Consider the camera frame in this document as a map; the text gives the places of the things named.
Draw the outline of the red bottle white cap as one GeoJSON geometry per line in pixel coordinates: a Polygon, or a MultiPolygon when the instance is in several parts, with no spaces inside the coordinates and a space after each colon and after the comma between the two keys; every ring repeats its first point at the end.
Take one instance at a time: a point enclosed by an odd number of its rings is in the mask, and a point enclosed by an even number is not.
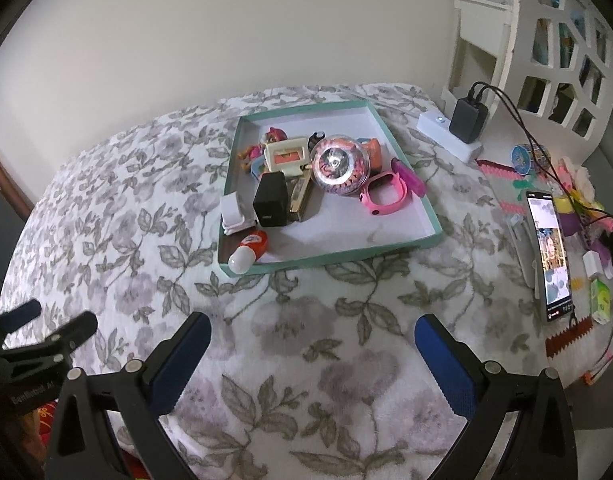
{"type": "Polygon", "coordinates": [[[229,270],[238,275],[246,274],[266,253],[267,243],[267,234],[261,230],[245,236],[228,259],[229,270]]]}

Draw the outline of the black power adapter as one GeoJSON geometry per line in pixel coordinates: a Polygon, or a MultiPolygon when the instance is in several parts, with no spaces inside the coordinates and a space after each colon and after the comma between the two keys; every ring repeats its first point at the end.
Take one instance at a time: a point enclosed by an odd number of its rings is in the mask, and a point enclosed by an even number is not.
{"type": "Polygon", "coordinates": [[[278,228],[288,223],[289,194],[282,171],[262,174],[252,203],[259,225],[278,228]]]}

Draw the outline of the brown pup toy figure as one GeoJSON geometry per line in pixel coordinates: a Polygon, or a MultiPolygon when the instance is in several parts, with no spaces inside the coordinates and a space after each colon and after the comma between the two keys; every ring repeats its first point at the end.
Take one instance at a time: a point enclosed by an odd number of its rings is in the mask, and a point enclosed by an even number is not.
{"type": "Polygon", "coordinates": [[[261,140],[257,144],[249,145],[248,148],[237,154],[237,158],[240,160],[241,169],[249,171],[252,162],[264,155],[265,148],[268,144],[285,140],[287,140],[287,134],[284,130],[271,127],[261,136],[261,140]]]}

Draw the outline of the gold patterned lighter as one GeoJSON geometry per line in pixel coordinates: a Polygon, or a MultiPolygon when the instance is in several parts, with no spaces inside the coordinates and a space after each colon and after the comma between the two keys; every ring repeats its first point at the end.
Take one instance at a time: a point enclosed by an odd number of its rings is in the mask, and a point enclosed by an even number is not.
{"type": "Polygon", "coordinates": [[[294,179],[288,207],[288,219],[290,222],[301,222],[304,220],[312,188],[313,180],[310,170],[305,170],[301,177],[294,179]]]}

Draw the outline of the cream plastic bracket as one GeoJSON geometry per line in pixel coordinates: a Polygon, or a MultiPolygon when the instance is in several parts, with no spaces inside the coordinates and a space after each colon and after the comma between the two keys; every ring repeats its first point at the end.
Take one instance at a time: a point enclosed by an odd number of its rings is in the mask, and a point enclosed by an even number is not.
{"type": "Polygon", "coordinates": [[[308,139],[301,136],[267,144],[264,158],[268,171],[282,172],[286,178],[300,177],[310,162],[308,139]]]}

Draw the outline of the pink wristband watch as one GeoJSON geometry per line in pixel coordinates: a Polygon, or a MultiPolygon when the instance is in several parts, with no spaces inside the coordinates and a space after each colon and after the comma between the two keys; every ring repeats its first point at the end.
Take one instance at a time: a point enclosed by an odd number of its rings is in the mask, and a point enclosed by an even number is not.
{"type": "Polygon", "coordinates": [[[372,216],[387,216],[402,209],[409,194],[407,182],[397,172],[386,171],[365,182],[359,199],[372,216]]]}

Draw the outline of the black toy car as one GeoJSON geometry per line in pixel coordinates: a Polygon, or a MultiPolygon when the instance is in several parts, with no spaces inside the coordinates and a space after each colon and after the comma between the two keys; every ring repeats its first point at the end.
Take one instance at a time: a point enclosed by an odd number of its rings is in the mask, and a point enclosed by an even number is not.
{"type": "Polygon", "coordinates": [[[308,140],[308,149],[312,151],[313,148],[316,147],[321,141],[326,138],[326,133],[324,131],[315,131],[311,134],[308,140]]]}

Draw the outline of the round tin hairbands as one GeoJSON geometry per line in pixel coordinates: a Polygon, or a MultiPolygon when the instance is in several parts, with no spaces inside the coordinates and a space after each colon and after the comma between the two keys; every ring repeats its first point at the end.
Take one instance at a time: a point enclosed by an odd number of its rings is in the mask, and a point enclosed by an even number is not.
{"type": "Polygon", "coordinates": [[[315,145],[311,153],[314,182],[326,193],[340,196],[360,191],[371,174],[365,148],[349,136],[332,136],[315,145]]]}

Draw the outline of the white smartwatch band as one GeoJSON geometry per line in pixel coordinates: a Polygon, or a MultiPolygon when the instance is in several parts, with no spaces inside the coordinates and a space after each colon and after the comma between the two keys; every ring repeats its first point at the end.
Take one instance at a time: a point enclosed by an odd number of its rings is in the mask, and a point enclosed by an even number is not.
{"type": "Polygon", "coordinates": [[[256,225],[254,212],[241,200],[237,192],[221,197],[220,211],[225,236],[234,235],[256,225]]]}

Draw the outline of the coral blue toy knife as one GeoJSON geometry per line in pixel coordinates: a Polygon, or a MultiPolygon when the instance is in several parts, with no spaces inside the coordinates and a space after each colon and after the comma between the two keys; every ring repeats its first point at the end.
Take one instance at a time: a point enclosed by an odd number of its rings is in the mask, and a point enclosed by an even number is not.
{"type": "Polygon", "coordinates": [[[254,177],[256,180],[260,180],[262,177],[262,174],[266,173],[266,163],[265,163],[265,157],[263,155],[257,157],[256,159],[253,159],[252,162],[250,162],[250,166],[249,166],[249,174],[252,175],[252,177],[254,177]]]}

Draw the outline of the purple lighter case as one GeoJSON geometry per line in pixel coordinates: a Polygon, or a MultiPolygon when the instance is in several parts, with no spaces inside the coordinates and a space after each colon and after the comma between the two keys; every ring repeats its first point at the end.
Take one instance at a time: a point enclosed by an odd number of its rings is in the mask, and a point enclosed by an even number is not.
{"type": "Polygon", "coordinates": [[[415,171],[407,166],[401,159],[393,157],[391,159],[391,169],[407,185],[407,188],[419,198],[424,198],[427,194],[426,183],[415,174],[415,171]]]}

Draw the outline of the white small cube box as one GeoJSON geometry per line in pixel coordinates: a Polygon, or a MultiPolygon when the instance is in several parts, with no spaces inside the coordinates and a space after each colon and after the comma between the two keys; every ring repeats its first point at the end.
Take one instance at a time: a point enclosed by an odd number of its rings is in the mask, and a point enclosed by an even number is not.
{"type": "Polygon", "coordinates": [[[588,250],[582,257],[585,274],[589,280],[594,280],[604,274],[601,257],[594,250],[588,250]]]}

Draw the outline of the smartphone with lit screen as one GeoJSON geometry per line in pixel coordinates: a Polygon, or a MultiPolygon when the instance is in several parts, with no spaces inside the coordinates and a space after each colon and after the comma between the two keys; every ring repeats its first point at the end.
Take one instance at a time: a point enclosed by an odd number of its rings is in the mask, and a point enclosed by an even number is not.
{"type": "Polygon", "coordinates": [[[535,248],[535,290],[545,324],[573,311],[571,278],[564,233],[552,194],[528,190],[525,196],[528,234],[535,248]]]}

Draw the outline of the floral fleece blanket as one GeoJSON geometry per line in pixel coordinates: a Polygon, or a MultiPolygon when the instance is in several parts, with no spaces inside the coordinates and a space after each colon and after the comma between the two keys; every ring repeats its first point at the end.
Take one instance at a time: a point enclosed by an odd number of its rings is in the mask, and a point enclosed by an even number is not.
{"type": "Polygon", "coordinates": [[[0,308],[41,316],[10,338],[43,339],[84,310],[75,353],[119,370],[195,310],[213,339],[163,423],[203,479],[424,479],[463,427],[414,346],[431,312],[481,359],[546,367],[544,338],[503,211],[475,168],[414,128],[433,105],[411,84],[267,89],[118,133],[62,166],[9,263],[0,308]],[[218,199],[241,115],[371,101],[427,182],[444,237],[433,248],[320,269],[228,278],[215,260],[218,199]]]}

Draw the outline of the blue round tape roll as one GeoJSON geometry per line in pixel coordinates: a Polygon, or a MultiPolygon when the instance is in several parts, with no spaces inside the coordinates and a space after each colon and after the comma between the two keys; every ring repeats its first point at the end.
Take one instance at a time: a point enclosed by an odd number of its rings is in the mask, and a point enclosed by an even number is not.
{"type": "Polygon", "coordinates": [[[515,145],[511,151],[513,169],[523,177],[533,173],[533,155],[527,145],[515,145]]]}

